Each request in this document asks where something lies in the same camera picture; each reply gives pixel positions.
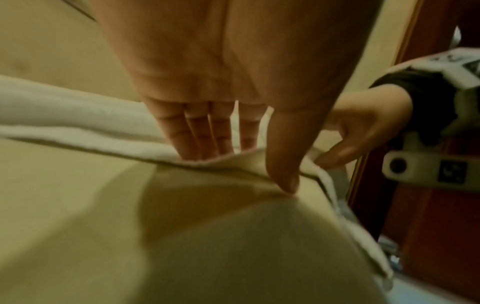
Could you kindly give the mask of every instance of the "white cloth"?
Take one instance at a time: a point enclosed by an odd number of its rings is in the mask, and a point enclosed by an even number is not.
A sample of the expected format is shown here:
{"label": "white cloth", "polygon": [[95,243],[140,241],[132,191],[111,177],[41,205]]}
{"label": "white cloth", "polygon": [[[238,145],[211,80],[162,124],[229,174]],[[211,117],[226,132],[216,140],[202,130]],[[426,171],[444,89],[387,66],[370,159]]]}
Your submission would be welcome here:
{"label": "white cloth", "polygon": [[267,180],[265,123],[256,151],[183,162],[142,104],[1,77],[0,136],[108,155],[0,141],[0,302],[384,303],[330,176]]}

